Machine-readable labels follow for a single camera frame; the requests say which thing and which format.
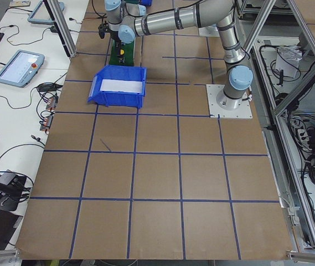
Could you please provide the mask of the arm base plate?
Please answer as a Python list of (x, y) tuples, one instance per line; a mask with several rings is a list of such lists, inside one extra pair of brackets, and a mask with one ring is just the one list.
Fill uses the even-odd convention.
[(207, 27), (199, 28), (198, 33), (200, 37), (220, 37), (219, 31), (216, 25), (210, 25)]
[(240, 99), (229, 99), (223, 84), (207, 84), (209, 116), (219, 119), (252, 119), (250, 101), (246, 93)]

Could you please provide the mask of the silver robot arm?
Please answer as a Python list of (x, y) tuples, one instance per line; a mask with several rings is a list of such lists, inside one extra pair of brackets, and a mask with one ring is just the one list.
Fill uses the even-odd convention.
[(99, 25), (100, 38), (109, 34), (117, 47), (136, 37), (215, 25), (224, 49), (227, 82), (216, 100), (225, 110), (237, 109), (253, 80), (253, 72), (243, 65), (246, 50), (236, 34), (232, 1), (196, 1), (188, 6), (147, 13), (145, 6), (127, 1), (105, 1), (107, 20)]

